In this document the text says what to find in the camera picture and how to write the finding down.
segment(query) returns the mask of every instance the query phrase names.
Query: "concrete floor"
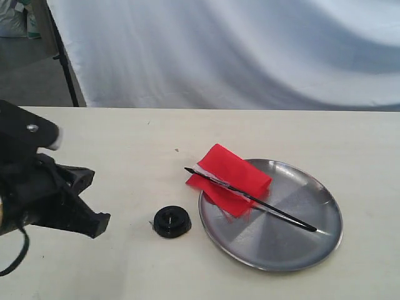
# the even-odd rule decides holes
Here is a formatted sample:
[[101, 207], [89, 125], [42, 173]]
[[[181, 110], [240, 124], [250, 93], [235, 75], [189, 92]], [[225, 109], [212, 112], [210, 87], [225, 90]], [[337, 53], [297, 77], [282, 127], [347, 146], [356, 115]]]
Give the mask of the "concrete floor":
[[[70, 67], [78, 101], [85, 106]], [[0, 99], [18, 106], [72, 106], [63, 69], [41, 39], [0, 37]]]

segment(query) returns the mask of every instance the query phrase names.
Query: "black lid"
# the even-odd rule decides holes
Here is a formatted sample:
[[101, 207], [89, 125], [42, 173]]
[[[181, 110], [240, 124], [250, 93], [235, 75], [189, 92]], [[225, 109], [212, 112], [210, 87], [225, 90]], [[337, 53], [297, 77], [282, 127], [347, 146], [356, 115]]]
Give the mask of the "black lid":
[[177, 238], [191, 228], [188, 212], [179, 206], [166, 206], [154, 216], [153, 229], [164, 238]]

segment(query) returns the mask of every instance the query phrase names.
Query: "silver plate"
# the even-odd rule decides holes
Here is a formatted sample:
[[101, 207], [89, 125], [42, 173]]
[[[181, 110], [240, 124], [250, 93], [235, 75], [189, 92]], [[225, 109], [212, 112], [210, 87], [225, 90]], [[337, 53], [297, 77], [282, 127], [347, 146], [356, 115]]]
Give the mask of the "silver plate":
[[248, 159], [273, 180], [267, 202], [315, 227], [308, 232], [282, 219], [252, 209], [233, 218], [200, 194], [199, 211], [212, 241], [233, 258], [265, 271], [297, 271], [327, 258], [340, 244], [343, 223], [338, 204], [315, 178], [268, 159]]

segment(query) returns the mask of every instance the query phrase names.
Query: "paintbrush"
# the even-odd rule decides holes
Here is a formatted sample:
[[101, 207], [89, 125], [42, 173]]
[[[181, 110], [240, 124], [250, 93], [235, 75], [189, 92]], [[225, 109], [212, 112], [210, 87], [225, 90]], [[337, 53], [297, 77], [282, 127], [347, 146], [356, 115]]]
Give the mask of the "paintbrush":
[[200, 172], [195, 171], [194, 169], [191, 169], [190, 167], [185, 167], [185, 170], [190, 172], [190, 173], [192, 173], [192, 174], [197, 174], [197, 175], [199, 175], [199, 176], [201, 176], [201, 177], [203, 177], [203, 178], [205, 178], [207, 180], [210, 180], [214, 184], [218, 184], [219, 186], [223, 186], [226, 189], [229, 189], [231, 191], [239, 193], [243, 197], [248, 198], [250, 200], [253, 200], [254, 202], [257, 202], [258, 204], [260, 204], [262, 206], [265, 206], [266, 208], [268, 208], [268, 209], [270, 209], [272, 211], [275, 211], [276, 213], [281, 214], [282, 216], [284, 216], [284, 217], [281, 217], [281, 219], [283, 221], [289, 222], [290, 224], [298, 223], [298, 224], [302, 225], [302, 226], [298, 226], [298, 227], [303, 228], [303, 229], [305, 229], [307, 231], [310, 231], [312, 233], [317, 231], [317, 228], [315, 228], [314, 226], [312, 226], [312, 225], [310, 225], [310, 224], [308, 224], [308, 223], [306, 223], [306, 222], [304, 222], [304, 221], [302, 221], [302, 220], [300, 220], [300, 219], [298, 219], [298, 218], [296, 218], [294, 216], [291, 216], [290, 214], [287, 214], [286, 212], [281, 211], [280, 209], [275, 208], [274, 206], [271, 206], [271, 205], [269, 205], [269, 204], [267, 204], [265, 202], [262, 202], [261, 200], [253, 197], [252, 195], [249, 195], [248, 193], [246, 193], [244, 191], [241, 191], [240, 189], [237, 189], [236, 187], [231, 186], [230, 184], [228, 184], [228, 183], [226, 183], [224, 181], [221, 181], [221, 180], [218, 180], [216, 178], [212, 178], [212, 177], [209, 177], [207, 175], [204, 175], [204, 174], [202, 174]]

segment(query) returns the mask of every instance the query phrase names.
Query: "red napkin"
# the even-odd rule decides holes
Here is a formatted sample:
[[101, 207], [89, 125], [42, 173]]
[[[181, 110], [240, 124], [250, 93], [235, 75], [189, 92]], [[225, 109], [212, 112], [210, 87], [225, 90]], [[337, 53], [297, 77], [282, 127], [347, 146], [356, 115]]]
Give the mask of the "red napkin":
[[[255, 198], [266, 195], [272, 181], [272, 178], [267, 174], [256, 169], [220, 144], [212, 147], [197, 164], [218, 179]], [[253, 206], [252, 201], [248, 202], [242, 196], [196, 174], [193, 174], [186, 184], [202, 189], [214, 204], [236, 218], [242, 216]]]

